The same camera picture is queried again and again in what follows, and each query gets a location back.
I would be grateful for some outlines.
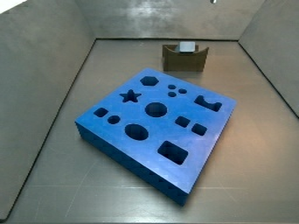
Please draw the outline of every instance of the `star-shaped hole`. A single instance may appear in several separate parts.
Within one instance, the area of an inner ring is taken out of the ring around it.
[[[136,94],[134,89],[130,89],[126,94],[120,94],[124,97],[123,102],[138,102],[136,97],[142,94]]]

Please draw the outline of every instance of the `oval hole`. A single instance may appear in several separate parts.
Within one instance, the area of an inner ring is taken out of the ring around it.
[[[138,141],[143,141],[148,138],[148,131],[139,124],[128,124],[126,126],[126,134]]]

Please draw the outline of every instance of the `arch-shaped hole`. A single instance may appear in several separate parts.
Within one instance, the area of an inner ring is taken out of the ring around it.
[[[166,115],[167,107],[160,102],[152,102],[146,106],[144,112],[152,117],[160,117]]]
[[[215,103],[206,102],[206,100],[203,99],[203,95],[199,95],[194,102],[196,104],[202,105],[206,109],[210,109],[215,112],[219,112],[219,110],[220,110],[222,103],[220,102],[215,102]]]
[[[148,131],[139,124],[128,124],[126,126],[126,134],[138,141],[143,141],[148,138]]]

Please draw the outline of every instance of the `hexagonal hole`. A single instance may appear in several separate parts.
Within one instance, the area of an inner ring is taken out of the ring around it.
[[[142,80],[144,86],[154,87],[159,80],[154,76],[146,76]]]

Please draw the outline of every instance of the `gray wall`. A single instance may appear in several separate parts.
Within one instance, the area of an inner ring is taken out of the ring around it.
[[[299,1],[267,0],[239,43],[299,116]]]
[[[0,15],[0,220],[94,41],[72,0],[30,0]]]
[[[98,38],[235,39],[264,0],[76,0]]]

